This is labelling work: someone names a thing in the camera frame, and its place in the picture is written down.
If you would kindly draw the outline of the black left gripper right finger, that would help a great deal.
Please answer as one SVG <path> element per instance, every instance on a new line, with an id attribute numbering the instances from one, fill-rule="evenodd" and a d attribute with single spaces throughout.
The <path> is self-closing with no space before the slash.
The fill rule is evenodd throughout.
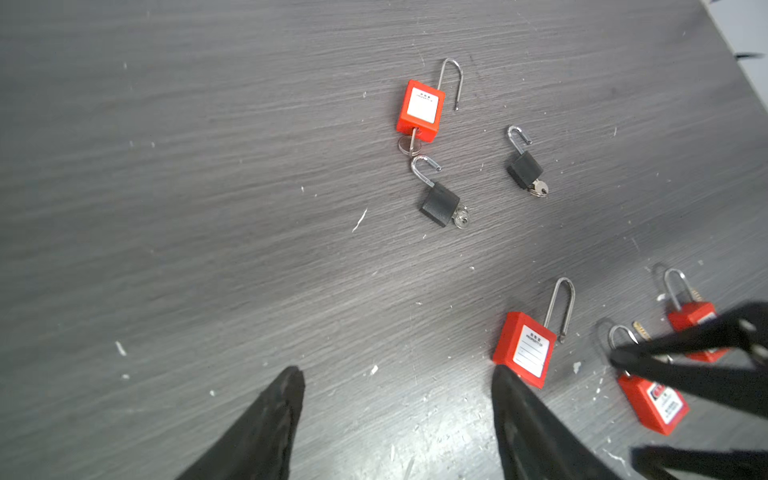
<path id="1" fill-rule="evenodd" d="M 616 479 L 505 365 L 494 368 L 491 399 L 506 479 Z"/>

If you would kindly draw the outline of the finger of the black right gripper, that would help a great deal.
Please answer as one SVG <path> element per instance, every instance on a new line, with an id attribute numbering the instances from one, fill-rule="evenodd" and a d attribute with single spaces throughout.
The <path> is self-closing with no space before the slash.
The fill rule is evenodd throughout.
<path id="1" fill-rule="evenodd" d="M 631 463 L 646 479 L 676 479 L 672 470 L 710 479 L 767 478 L 766 451 L 717 452 L 645 446 L 632 449 Z"/>
<path id="2" fill-rule="evenodd" d="M 741 350 L 749 367 L 668 364 L 661 355 Z M 743 302 L 716 319 L 678 333 L 614 348 L 611 365 L 684 393 L 746 412 L 767 416 L 767 303 Z"/>

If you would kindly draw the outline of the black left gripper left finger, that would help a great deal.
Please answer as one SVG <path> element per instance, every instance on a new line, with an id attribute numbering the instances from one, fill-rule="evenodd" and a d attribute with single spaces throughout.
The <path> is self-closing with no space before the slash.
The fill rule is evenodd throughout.
<path id="1" fill-rule="evenodd" d="M 285 368 L 181 479 L 287 479 L 305 393 L 303 372 Z"/>

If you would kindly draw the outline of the red padlock long shackle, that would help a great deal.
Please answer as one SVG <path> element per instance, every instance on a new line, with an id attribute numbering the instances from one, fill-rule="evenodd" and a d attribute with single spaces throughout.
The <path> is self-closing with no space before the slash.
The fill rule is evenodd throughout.
<path id="1" fill-rule="evenodd" d="M 673 288 L 672 280 L 674 277 L 680 281 L 683 287 L 682 292 L 687 295 L 683 300 L 679 298 Z M 711 302 L 703 300 L 699 293 L 691 287 L 686 275 L 681 270 L 666 269 L 663 274 L 663 284 L 671 304 L 667 311 L 667 318 L 676 332 L 699 326 L 717 317 L 715 306 Z"/>

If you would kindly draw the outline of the black padlock left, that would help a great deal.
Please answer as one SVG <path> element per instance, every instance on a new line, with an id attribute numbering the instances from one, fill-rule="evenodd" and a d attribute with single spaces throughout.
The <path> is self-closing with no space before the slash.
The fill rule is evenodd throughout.
<path id="1" fill-rule="evenodd" d="M 452 223 L 458 229 L 464 229 L 470 224 L 468 208 L 460 197 L 439 182 L 432 181 L 418 168 L 419 162 L 425 162 L 436 172 L 442 171 L 442 166 L 427 155 L 415 155 L 411 159 L 412 173 L 429 187 L 429 192 L 420 206 L 420 211 L 438 224 L 446 227 Z"/>

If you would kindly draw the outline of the black padlock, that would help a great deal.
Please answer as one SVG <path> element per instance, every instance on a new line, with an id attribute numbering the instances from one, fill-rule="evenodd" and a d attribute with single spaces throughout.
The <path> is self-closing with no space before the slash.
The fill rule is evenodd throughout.
<path id="1" fill-rule="evenodd" d="M 411 159 L 412 173 L 429 187 L 429 192 L 420 206 L 420 211 L 438 224 L 446 227 L 452 223 L 458 229 L 464 229 L 470 224 L 468 208 L 460 197 L 439 182 L 432 181 L 418 168 L 419 162 L 425 162 L 436 172 L 442 171 L 442 166 L 427 155 L 415 155 Z"/>
<path id="2" fill-rule="evenodd" d="M 532 144 L 527 133 L 516 125 L 507 128 L 506 135 L 518 155 L 507 166 L 507 172 L 517 185 L 532 196 L 544 198 L 549 194 L 548 185 L 541 179 L 543 168 L 527 150 Z"/>

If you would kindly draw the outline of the black padlock right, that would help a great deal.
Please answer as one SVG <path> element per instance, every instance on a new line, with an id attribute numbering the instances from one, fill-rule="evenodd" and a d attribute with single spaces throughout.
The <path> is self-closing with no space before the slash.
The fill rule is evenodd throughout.
<path id="1" fill-rule="evenodd" d="M 507 166 L 507 172 L 517 185 L 532 196 L 544 198 L 549 194 L 548 185 L 541 179 L 543 168 L 527 150 L 532 144 L 527 133 L 516 125 L 507 128 L 506 135 L 518 155 Z"/>

